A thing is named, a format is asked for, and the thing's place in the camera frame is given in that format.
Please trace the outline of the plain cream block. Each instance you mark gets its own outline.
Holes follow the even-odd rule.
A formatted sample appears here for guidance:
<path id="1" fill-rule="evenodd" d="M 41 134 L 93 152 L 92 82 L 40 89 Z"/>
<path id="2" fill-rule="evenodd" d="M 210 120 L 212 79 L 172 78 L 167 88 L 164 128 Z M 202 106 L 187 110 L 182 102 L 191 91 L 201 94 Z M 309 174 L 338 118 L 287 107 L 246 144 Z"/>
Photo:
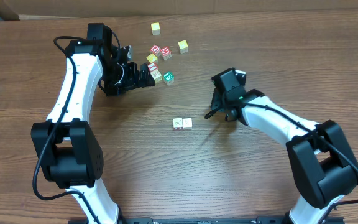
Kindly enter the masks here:
<path id="1" fill-rule="evenodd" d="M 191 118 L 183 118 L 182 125 L 184 130 L 190 130 L 193 127 L 192 119 Z"/>

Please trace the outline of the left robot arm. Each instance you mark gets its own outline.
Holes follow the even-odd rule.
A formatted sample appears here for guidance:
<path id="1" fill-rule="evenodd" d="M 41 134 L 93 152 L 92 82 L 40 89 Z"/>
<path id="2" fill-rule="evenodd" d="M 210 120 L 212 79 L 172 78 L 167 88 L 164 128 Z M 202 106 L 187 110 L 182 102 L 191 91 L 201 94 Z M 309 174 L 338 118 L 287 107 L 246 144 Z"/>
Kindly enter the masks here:
<path id="1" fill-rule="evenodd" d="M 131 60 L 131 46 L 113 44 L 117 35 L 103 23 L 88 24 L 85 38 L 69 36 L 66 74 L 47 119 L 30 132 L 38 161 L 32 189 L 41 200 L 72 195 L 86 215 L 84 223 L 125 223 L 119 205 L 101 178 L 103 151 L 89 120 L 94 95 L 106 96 L 154 86 L 148 66 Z"/>

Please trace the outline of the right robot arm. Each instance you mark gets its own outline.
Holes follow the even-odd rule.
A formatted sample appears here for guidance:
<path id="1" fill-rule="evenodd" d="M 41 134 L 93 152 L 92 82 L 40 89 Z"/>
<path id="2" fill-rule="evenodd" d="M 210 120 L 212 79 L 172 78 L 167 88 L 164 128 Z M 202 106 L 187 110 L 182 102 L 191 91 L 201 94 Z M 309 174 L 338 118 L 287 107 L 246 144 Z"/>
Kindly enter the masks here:
<path id="1" fill-rule="evenodd" d="M 340 205 L 358 203 L 358 162 L 340 125 L 303 119 L 261 91 L 247 91 L 246 73 L 235 68 L 211 80 L 214 92 L 206 119 L 224 112 L 227 122 L 258 129 L 287 149 L 300 197 L 283 216 L 258 217 L 256 222 L 344 223 L 342 217 L 329 214 Z"/>

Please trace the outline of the green F letter block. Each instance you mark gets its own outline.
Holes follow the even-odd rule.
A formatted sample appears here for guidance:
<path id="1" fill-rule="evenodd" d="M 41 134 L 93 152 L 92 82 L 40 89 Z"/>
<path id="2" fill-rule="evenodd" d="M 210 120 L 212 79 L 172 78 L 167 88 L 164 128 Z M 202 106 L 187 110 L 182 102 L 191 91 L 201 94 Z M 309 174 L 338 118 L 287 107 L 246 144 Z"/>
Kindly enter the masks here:
<path id="1" fill-rule="evenodd" d="M 174 75 L 171 72 L 167 72 L 163 75 L 163 80 L 167 85 L 171 85 L 174 82 Z"/>

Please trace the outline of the cream block red X side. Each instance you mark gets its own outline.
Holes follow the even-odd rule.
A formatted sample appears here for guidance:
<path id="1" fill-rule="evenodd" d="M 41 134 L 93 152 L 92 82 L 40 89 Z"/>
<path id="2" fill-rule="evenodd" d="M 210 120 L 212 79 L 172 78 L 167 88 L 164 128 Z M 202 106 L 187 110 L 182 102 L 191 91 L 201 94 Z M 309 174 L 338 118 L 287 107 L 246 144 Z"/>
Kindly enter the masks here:
<path id="1" fill-rule="evenodd" d="M 182 118 L 174 118 L 173 119 L 173 129 L 174 130 L 182 130 L 183 129 L 183 119 Z"/>

